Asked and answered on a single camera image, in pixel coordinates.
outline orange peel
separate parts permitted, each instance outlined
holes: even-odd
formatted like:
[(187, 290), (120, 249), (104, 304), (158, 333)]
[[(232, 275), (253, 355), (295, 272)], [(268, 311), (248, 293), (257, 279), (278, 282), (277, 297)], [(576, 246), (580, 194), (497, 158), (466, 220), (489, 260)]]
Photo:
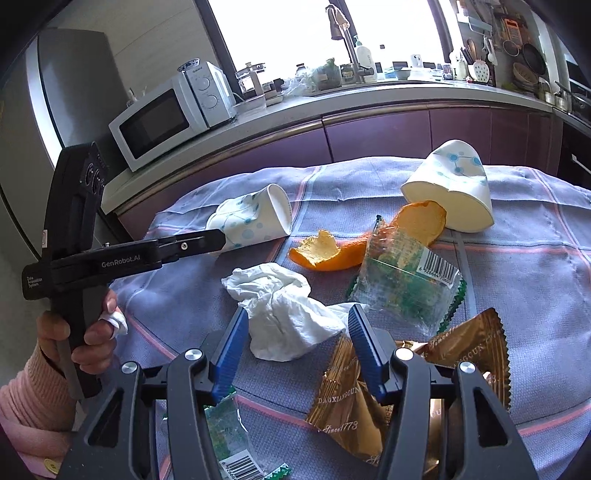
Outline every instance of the orange peel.
[[(400, 228), (428, 247), (443, 232), (446, 216), (443, 207), (427, 200), (405, 205), (387, 226)], [(297, 248), (291, 248), (289, 258), (301, 267), (320, 272), (356, 267), (363, 261), (371, 233), (366, 232), (339, 246), (330, 232), (320, 230), (317, 236), (310, 236)]]

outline cabinet handle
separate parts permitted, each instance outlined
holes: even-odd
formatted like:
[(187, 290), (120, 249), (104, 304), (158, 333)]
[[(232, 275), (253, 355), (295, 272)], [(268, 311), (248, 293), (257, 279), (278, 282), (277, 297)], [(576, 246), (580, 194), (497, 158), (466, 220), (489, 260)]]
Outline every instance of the cabinet handle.
[(570, 159), (573, 161), (573, 163), (576, 163), (579, 167), (581, 167), (584, 171), (586, 171), (589, 175), (591, 175), (591, 170), (589, 170), (587, 167), (585, 167), (585, 165), (583, 165), (581, 162), (579, 162), (577, 160), (577, 157), (575, 157), (573, 154), (571, 154)]

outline refrigerator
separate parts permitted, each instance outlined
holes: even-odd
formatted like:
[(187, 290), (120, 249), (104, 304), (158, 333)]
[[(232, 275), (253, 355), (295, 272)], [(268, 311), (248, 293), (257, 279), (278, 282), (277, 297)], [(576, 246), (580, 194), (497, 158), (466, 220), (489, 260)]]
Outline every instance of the refrigerator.
[[(102, 32), (51, 28), (16, 60), (0, 90), (0, 250), (18, 274), (41, 255), (47, 197), (64, 147), (95, 142), (108, 181), (127, 168), (109, 131), (127, 95)], [(129, 241), (99, 212), (95, 246)]]

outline glass jar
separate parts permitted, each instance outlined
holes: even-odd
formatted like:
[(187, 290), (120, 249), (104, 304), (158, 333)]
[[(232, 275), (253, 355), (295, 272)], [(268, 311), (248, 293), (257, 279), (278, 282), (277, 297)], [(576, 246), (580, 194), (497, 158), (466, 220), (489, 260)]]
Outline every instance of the glass jar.
[(340, 67), (335, 64), (335, 59), (328, 59), (321, 67), (316, 67), (312, 79), (318, 90), (339, 88), (342, 84)]

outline plastic wrapper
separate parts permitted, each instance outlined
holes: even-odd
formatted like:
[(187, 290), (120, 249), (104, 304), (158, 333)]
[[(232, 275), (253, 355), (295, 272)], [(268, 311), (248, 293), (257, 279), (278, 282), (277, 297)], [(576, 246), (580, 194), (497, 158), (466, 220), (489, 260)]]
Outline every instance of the plastic wrapper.
[(413, 325), (425, 338), (445, 330), (463, 301), (460, 271), (378, 216), (350, 301), (388, 314), (388, 330)]
[[(234, 391), (215, 407), (205, 409), (207, 426), (222, 479), (280, 480), (285, 478), (291, 473), (291, 468), (286, 463), (268, 472), (272, 468), (268, 468), (264, 460), (260, 461), (257, 458), (248, 431), (242, 423), (235, 397)], [(167, 431), (166, 428), (167, 422), (164, 417), (163, 429)], [(174, 480), (174, 472), (169, 479)]]
[(312, 70), (300, 70), (295, 77), (286, 79), (281, 88), (283, 96), (310, 96), (318, 91), (312, 78)]
[[(455, 367), (469, 360), (476, 365), (505, 408), (510, 404), (509, 353), (505, 332), (494, 309), (488, 309), (427, 343), (396, 341), (434, 364)], [(442, 401), (431, 400), (425, 478), (436, 478), (441, 449)], [(343, 335), (306, 421), (330, 435), (341, 447), (372, 465), (387, 438), (396, 405), (383, 407), (371, 396), (361, 375), (351, 340)]]

